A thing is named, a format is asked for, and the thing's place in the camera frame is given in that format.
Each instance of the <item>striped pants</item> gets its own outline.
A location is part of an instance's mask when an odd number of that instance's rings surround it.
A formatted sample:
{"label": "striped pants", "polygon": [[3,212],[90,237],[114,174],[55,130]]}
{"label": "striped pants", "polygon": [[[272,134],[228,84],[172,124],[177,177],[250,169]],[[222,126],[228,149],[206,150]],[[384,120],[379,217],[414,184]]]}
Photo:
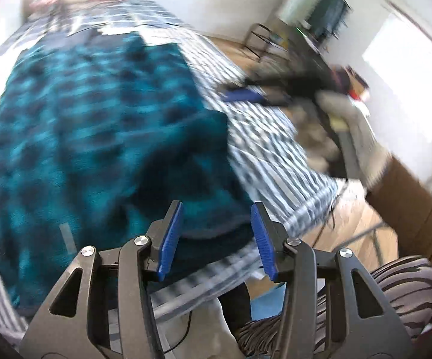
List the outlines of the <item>striped pants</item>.
{"label": "striped pants", "polygon": [[[406,331],[417,338],[432,317],[432,267],[426,258],[407,256],[371,273]],[[234,333],[246,356],[273,351],[281,315],[251,321]],[[317,299],[315,353],[325,346],[325,295]]]}

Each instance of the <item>gloved hand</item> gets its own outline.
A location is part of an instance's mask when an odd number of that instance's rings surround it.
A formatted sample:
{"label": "gloved hand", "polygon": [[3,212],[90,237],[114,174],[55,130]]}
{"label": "gloved hand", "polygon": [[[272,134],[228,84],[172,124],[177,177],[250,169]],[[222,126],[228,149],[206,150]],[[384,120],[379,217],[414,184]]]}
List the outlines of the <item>gloved hand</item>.
{"label": "gloved hand", "polygon": [[316,94],[316,101],[324,112],[347,123],[359,161],[360,181],[371,190],[383,177],[391,153],[376,140],[367,118],[348,95],[320,91]]}

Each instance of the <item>patterned blanket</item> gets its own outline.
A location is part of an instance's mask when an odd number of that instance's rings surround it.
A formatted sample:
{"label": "patterned blanket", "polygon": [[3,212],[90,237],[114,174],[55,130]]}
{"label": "patterned blanket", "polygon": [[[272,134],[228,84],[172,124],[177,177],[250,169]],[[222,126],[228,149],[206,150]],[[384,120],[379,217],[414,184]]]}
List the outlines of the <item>patterned blanket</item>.
{"label": "patterned blanket", "polygon": [[0,100],[0,273],[21,315],[78,250],[122,246],[172,200],[184,204],[187,240],[170,280],[252,238],[251,200],[227,160],[227,116],[203,106],[177,45],[99,37],[107,47],[49,49],[43,38]]}

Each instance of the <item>person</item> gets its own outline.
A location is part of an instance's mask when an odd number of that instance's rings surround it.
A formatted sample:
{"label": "person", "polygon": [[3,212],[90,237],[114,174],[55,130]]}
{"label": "person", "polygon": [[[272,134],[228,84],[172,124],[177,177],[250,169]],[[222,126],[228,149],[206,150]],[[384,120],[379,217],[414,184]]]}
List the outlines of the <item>person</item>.
{"label": "person", "polygon": [[[317,93],[317,103],[329,115],[344,119],[354,142],[367,202],[398,236],[401,259],[371,274],[394,307],[414,342],[432,321],[432,194],[375,138],[370,124],[354,102],[332,91]],[[220,297],[223,314],[240,350],[246,356],[272,352],[280,315],[250,319],[247,289],[237,287],[238,311],[231,296]],[[325,344],[325,296],[317,300],[315,352]]]}

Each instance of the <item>silver bolt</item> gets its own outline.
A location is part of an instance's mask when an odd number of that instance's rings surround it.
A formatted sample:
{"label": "silver bolt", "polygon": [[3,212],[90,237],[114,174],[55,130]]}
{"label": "silver bolt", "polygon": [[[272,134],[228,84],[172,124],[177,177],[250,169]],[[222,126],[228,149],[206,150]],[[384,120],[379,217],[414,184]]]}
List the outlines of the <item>silver bolt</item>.
{"label": "silver bolt", "polygon": [[286,243],[289,244],[290,246],[296,247],[299,246],[299,244],[301,244],[301,239],[299,239],[298,237],[288,237],[286,239]]}
{"label": "silver bolt", "polygon": [[81,250],[81,254],[83,256],[91,256],[95,253],[95,247],[93,246],[86,246],[83,250]]}
{"label": "silver bolt", "polygon": [[135,244],[137,246],[144,246],[147,242],[148,242],[148,238],[146,236],[135,237]]}
{"label": "silver bolt", "polygon": [[354,253],[348,248],[341,248],[339,250],[339,255],[341,255],[343,258],[350,258],[351,256],[354,255]]}

